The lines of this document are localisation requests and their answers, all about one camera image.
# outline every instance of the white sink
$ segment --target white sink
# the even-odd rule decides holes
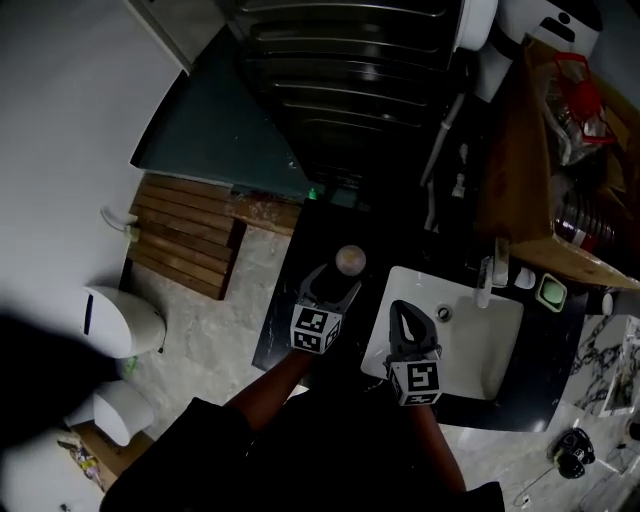
[[[386,379],[383,363],[390,348],[389,309],[400,299],[420,308],[436,325],[442,346],[442,392],[493,400],[509,366],[524,308],[519,302],[491,295],[489,307],[480,309],[473,304],[472,295],[473,288],[468,286],[393,267],[361,370]],[[447,322],[436,319],[436,311],[443,305],[451,311]]]

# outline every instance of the cardboard box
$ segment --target cardboard box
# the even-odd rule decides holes
[[[95,423],[74,425],[86,450],[98,460],[100,479],[106,492],[113,482],[153,444],[144,432],[138,432],[127,446],[119,446],[109,439]]]
[[[626,276],[593,254],[554,233],[551,197],[551,162],[545,121],[536,98],[534,69],[551,61],[554,50],[533,41],[522,47],[496,96],[495,121],[480,190],[476,230],[485,236],[501,236],[511,242],[511,254],[560,277],[589,284],[640,289],[640,282]],[[629,130],[626,155],[638,168],[640,114],[612,87],[595,75],[594,83],[607,108]],[[600,194],[606,199],[608,192]],[[606,203],[607,213],[620,220],[616,236],[623,241],[625,257],[634,268],[640,262],[640,226],[616,201]]]

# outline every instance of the countertop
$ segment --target countertop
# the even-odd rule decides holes
[[[304,382],[329,379],[340,386],[375,386],[360,362],[378,313],[389,271],[399,265],[474,287],[477,271],[465,266],[461,245],[404,222],[319,201],[305,202],[269,305],[253,364],[268,370],[290,350],[289,326],[302,280],[330,261],[340,247],[360,246],[367,255],[363,285],[346,315],[334,347]],[[490,430],[545,431],[562,396],[580,339],[587,294],[569,288],[561,313],[551,313],[533,291],[514,287],[493,293],[524,305],[511,361],[493,401],[443,395],[434,406],[440,423]]]

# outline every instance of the toilet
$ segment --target toilet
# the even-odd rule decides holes
[[[115,288],[87,286],[85,340],[115,359],[158,350],[167,332],[160,313],[143,299]]]
[[[133,436],[153,423],[151,405],[123,380],[102,384],[88,400],[65,418],[68,426],[93,420],[113,442],[127,446]]]

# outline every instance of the floor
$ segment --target floor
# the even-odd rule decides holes
[[[288,242],[287,237],[248,228],[222,302],[134,265],[134,293],[154,304],[167,321],[164,352],[141,355],[126,377],[155,409],[156,420],[147,430],[149,435],[160,436],[194,396],[223,404],[261,375],[251,366],[251,358]],[[544,433],[447,425],[442,425],[442,430],[467,486],[499,481],[508,511],[604,512],[617,510],[640,481],[640,464],[636,464],[640,443],[628,444],[623,450],[615,448],[627,420],[596,418],[561,401]],[[555,469],[545,474],[552,468],[546,456],[549,445],[576,422],[589,434],[596,462],[577,480],[566,480]],[[530,503],[523,507],[522,491],[527,486]]]

